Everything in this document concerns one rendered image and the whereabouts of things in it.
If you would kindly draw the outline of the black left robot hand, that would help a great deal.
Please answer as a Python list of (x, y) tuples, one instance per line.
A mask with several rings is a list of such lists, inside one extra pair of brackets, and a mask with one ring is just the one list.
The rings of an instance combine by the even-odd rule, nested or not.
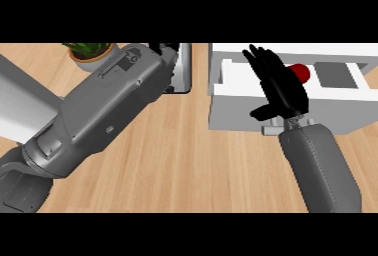
[(174, 51), (178, 51), (178, 43), (149, 43), (147, 47), (156, 52), (157, 55), (162, 54), (162, 49), (169, 47)]

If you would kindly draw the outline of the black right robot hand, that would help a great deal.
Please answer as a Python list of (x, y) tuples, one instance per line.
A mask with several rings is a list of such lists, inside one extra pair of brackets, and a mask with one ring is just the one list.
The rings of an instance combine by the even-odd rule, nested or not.
[(259, 79), (267, 104), (249, 112), (252, 118), (265, 121), (277, 116), (293, 118), (308, 113), (307, 92), (295, 72), (283, 65), (276, 53), (249, 45), (242, 51)]

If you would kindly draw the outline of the silver appliance with dark base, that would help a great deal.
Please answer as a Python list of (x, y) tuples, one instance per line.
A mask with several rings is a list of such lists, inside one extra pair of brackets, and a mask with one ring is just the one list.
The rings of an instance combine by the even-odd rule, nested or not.
[(185, 94), (191, 88), (191, 44), (181, 43), (168, 94)]

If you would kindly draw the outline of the green potted plant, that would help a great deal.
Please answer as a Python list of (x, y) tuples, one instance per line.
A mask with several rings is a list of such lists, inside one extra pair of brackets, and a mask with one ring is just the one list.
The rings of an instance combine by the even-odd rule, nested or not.
[(72, 61), (85, 72), (92, 72), (119, 51), (115, 43), (63, 43), (63, 46)]

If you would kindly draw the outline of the white cabinet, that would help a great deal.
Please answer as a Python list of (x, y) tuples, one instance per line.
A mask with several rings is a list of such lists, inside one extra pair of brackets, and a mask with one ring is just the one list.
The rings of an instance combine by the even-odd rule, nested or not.
[[(314, 62), (378, 63), (378, 43), (253, 43), (270, 49), (284, 63)], [(242, 61), (242, 50), (249, 43), (212, 43), (209, 56)]]

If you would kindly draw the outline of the grey flat appliance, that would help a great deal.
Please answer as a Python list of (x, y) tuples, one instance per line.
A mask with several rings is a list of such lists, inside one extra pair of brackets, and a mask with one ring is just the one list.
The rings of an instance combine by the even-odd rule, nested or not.
[(0, 137), (25, 143), (60, 104), (61, 99), (0, 54)]

